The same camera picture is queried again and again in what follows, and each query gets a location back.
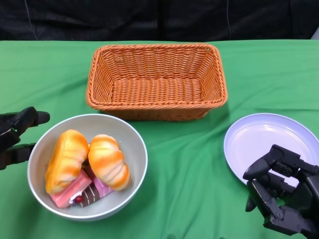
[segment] green table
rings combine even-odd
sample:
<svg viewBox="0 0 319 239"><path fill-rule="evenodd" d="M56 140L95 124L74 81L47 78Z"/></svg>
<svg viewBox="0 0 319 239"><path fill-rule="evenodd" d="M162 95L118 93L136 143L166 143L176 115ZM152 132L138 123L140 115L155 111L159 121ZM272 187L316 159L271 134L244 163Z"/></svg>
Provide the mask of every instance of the green table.
<svg viewBox="0 0 319 239"><path fill-rule="evenodd" d="M22 135L23 143L36 142L63 119L96 112L84 97L92 54L115 43L0 42L0 111L34 106L51 114L50 122ZM291 117L319 135L319 41L213 44L228 103L197 121L132 123L145 140L149 167L123 210L91 223L60 218L33 197L27 163L12 165L0 172L0 238L288 238L263 228L258 210L245 212L248 192L227 166L223 140L233 122L260 112Z"/></svg>

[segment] black background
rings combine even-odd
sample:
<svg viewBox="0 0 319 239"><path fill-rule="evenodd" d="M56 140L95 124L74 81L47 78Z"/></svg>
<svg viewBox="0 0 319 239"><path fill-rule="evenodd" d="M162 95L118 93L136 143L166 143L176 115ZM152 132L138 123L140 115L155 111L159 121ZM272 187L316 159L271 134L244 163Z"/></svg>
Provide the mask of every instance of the black background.
<svg viewBox="0 0 319 239"><path fill-rule="evenodd" d="M39 40L228 40L227 0L27 0ZM310 39L319 0L229 0L231 39ZM0 40L34 40L24 0L0 1Z"/></svg>

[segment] croissant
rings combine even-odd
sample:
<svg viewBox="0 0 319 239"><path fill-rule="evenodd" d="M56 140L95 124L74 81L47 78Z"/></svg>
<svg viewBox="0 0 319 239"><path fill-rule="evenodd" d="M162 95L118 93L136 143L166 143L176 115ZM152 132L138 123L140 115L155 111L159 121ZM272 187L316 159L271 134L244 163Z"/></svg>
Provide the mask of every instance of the croissant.
<svg viewBox="0 0 319 239"><path fill-rule="evenodd" d="M129 168L114 138L105 134L95 136L88 158L95 176L113 190L120 191L131 182Z"/></svg>
<svg viewBox="0 0 319 239"><path fill-rule="evenodd" d="M62 133L45 173L46 192L59 193L77 178L88 152L88 142L80 132L70 129Z"/></svg>

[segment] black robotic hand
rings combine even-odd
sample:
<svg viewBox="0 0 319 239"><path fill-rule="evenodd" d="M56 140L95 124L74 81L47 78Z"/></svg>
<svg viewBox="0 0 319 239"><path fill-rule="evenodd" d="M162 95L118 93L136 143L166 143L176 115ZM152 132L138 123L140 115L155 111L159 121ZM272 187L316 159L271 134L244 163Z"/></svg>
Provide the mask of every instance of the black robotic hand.
<svg viewBox="0 0 319 239"><path fill-rule="evenodd" d="M297 187L270 169L299 180ZM300 159L300 155L273 145L266 155L244 173L249 198L246 212L256 206L264 217L264 227L293 235L302 233L308 239L319 238L319 167ZM285 204L278 206L276 198Z"/></svg>
<svg viewBox="0 0 319 239"><path fill-rule="evenodd" d="M38 112L34 107L28 107L18 113L0 115L0 170L10 164L29 160L35 143L14 145L20 142L20 135L27 128L38 126L49 120L49 113Z"/></svg>

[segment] toy food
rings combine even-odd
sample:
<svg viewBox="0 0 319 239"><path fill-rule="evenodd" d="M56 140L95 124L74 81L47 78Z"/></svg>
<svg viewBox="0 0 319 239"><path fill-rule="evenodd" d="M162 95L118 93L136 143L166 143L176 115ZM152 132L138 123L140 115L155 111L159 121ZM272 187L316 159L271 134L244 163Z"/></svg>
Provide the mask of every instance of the toy food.
<svg viewBox="0 0 319 239"><path fill-rule="evenodd" d="M79 176L65 189L50 195L57 207L66 208L70 205L84 208L107 196L113 190L101 182L92 172L91 167L81 169Z"/></svg>
<svg viewBox="0 0 319 239"><path fill-rule="evenodd" d="M89 152L88 142L76 130L67 130L58 138L45 173L45 190L57 194L75 180Z"/></svg>
<svg viewBox="0 0 319 239"><path fill-rule="evenodd" d="M95 136L88 158L95 176L113 190L120 191L131 182L129 168L114 138L105 134Z"/></svg>
<svg viewBox="0 0 319 239"><path fill-rule="evenodd" d="M73 180L65 189L57 194L51 194L51 198L59 208L66 208L73 204L78 196L82 196L82 192L89 187L92 183L92 180L88 175L80 170L79 176Z"/></svg>
<svg viewBox="0 0 319 239"><path fill-rule="evenodd" d="M97 202L101 198L113 192L113 190L109 186L101 182L94 175L91 167L86 167L85 172L91 178L92 183L83 191L81 195L83 200L80 202L79 206L82 208Z"/></svg>

